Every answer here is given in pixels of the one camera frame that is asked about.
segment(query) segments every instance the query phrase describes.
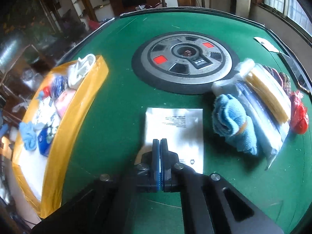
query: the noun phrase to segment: bolt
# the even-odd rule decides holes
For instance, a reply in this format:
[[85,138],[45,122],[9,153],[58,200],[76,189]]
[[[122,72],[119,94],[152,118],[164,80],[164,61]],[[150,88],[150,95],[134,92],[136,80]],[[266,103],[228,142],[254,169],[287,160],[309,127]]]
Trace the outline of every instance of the bolt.
[[214,181],[218,181],[221,179],[221,176],[217,173],[213,173],[213,174],[211,174],[210,178]]
[[149,167],[148,167],[147,164],[139,163],[139,164],[136,166],[136,168],[137,168],[138,170],[140,170],[140,171],[144,171],[144,170],[148,169]]
[[110,176],[108,174],[101,174],[99,177],[100,181],[109,181],[110,180]]
[[175,163],[174,164],[174,168],[176,168],[176,169],[178,169],[178,170],[182,170],[183,169],[183,164],[181,164],[181,163]]

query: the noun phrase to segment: pink item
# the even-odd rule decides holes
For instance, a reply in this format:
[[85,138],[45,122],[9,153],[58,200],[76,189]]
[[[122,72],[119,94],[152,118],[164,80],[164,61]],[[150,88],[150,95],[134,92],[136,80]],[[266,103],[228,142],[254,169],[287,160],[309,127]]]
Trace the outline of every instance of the pink item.
[[67,107],[71,103],[71,100],[73,99],[75,93],[76,93],[75,90],[73,90],[71,88],[67,88],[65,91],[62,92],[62,94],[55,101],[54,105],[57,109],[58,115],[61,118],[63,118],[63,116],[67,110]]

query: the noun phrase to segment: green table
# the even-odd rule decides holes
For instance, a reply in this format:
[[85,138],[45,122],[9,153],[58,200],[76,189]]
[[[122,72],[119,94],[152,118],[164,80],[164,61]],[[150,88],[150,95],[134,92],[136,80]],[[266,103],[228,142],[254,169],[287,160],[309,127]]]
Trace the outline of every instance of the green table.
[[[286,234],[296,227],[312,201],[311,131],[290,133],[272,167],[264,156],[255,158],[228,148],[213,133],[214,96],[179,95],[157,90],[137,78],[131,68],[136,49],[149,39],[173,31],[212,35],[237,53],[239,59],[288,73],[277,54],[270,54],[253,37],[282,47],[261,27],[214,13],[163,12],[115,20],[95,34],[74,59],[101,54],[109,74],[99,90],[76,140],[63,188],[65,203],[102,173],[123,173],[134,163],[143,143],[148,107],[203,108],[204,174],[220,173],[273,219]],[[308,95],[303,98],[312,117]],[[183,233],[179,194],[142,194],[135,217],[135,233]]]

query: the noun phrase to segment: blue towel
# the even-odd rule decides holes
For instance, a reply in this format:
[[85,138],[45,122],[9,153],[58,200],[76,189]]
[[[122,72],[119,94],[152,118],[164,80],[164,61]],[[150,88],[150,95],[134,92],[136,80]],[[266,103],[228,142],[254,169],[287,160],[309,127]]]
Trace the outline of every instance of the blue towel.
[[[224,136],[228,144],[234,146],[237,151],[257,154],[257,138],[252,120],[235,97],[230,94],[218,96],[212,118],[214,132]],[[246,128],[239,131],[246,122]]]
[[32,122],[21,122],[19,125],[19,132],[24,142],[26,150],[35,150],[37,147],[37,135],[34,131],[34,124]]

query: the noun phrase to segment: red plastic bag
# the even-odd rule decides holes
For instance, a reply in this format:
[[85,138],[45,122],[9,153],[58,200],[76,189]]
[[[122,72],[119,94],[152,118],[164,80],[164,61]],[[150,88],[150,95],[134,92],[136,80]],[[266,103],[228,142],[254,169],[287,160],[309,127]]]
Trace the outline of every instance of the red plastic bag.
[[291,100],[291,122],[290,127],[297,134],[304,134],[308,130],[309,117],[308,109],[303,105],[301,99],[303,94],[300,91],[292,92]]

